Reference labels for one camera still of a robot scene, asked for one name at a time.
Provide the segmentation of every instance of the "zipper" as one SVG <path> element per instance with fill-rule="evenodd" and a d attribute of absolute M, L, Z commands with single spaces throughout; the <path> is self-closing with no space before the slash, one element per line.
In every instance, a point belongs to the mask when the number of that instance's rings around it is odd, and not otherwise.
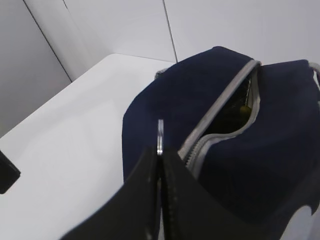
<path fill-rule="evenodd" d="M 190 154 L 185 159 L 185 165 L 191 171 L 194 177 L 198 178 L 204 162 L 204 158 L 212 145 L 217 144 L 221 141 L 235 138 L 236 136 L 242 134 L 245 130 L 247 130 L 256 121 L 261 101 L 259 95 L 257 71 L 255 71 L 255 73 L 253 74 L 251 80 L 251 96 L 253 100 L 251 115 L 243 127 L 238 129 L 237 131 L 227 134 L 207 134 L 201 137 L 200 140 L 194 145 L 194 147 L 190 151 Z"/>
<path fill-rule="evenodd" d="M 217 98 L 214 104 L 210 107 L 207 113 L 203 116 L 197 126 L 184 141 L 183 145 L 178 151 L 178 154 L 182 160 L 187 158 L 191 149 L 193 149 L 194 145 L 201 138 L 205 130 L 217 116 L 222 107 L 227 103 L 236 89 L 238 89 L 247 76 L 260 64 L 261 63 L 259 61 L 250 60 L 233 78 L 233 80 L 229 83 L 229 85 L 225 88 L 225 90 L 221 93 L 221 95 Z"/>

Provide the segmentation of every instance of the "navy blue bag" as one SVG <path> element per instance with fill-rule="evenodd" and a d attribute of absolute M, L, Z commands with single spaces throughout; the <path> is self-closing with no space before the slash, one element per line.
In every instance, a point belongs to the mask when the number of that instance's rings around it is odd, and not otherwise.
<path fill-rule="evenodd" d="M 320 67 L 307 60 L 261 66 L 252 58 L 214 47 L 183 60 L 153 81 L 123 117 L 126 180 L 143 150 L 177 150 L 200 185 L 222 207 L 279 239 L 294 212 L 320 202 Z M 247 118 L 228 127 L 238 112 Z"/>

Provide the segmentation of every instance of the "table surface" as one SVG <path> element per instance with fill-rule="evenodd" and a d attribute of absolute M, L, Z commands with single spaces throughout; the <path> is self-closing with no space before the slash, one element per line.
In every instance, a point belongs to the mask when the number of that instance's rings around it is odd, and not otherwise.
<path fill-rule="evenodd" d="M 123 184 L 122 119 L 172 62 L 111 54 L 0 139 L 21 171 L 0 195 L 1 240 L 57 240 Z"/>

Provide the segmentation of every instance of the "white wall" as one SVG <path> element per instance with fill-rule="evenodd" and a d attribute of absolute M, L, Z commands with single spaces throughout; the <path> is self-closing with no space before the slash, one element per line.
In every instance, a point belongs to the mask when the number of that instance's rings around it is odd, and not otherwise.
<path fill-rule="evenodd" d="M 320 63 L 319 0 L 165 0 L 179 60 L 224 46 L 270 64 Z"/>
<path fill-rule="evenodd" d="M 175 60 L 162 0 L 26 3 L 73 80 L 111 53 Z"/>
<path fill-rule="evenodd" d="M 0 1 L 0 137 L 70 80 L 21 0 Z"/>

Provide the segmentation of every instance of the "fabric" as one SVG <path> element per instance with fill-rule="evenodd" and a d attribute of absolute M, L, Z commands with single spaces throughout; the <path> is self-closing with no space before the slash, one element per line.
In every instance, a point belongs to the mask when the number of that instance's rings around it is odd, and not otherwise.
<path fill-rule="evenodd" d="M 167 69 L 131 103 L 123 117 L 122 159 L 126 180 L 147 146 L 157 141 L 158 119 L 164 144 L 179 149 L 250 57 L 214 47 Z"/>
<path fill-rule="evenodd" d="M 164 119 L 165 145 L 178 150 L 250 59 L 214 47 L 172 66 L 142 91 L 123 118 L 124 179 L 143 149 L 156 144 L 158 119 Z M 296 210 L 307 205 L 314 213 L 319 206 L 320 95 L 313 76 L 307 60 L 262 66 L 255 122 L 212 145 L 198 178 L 223 209 L 261 226 L 268 240 L 281 237 Z"/>

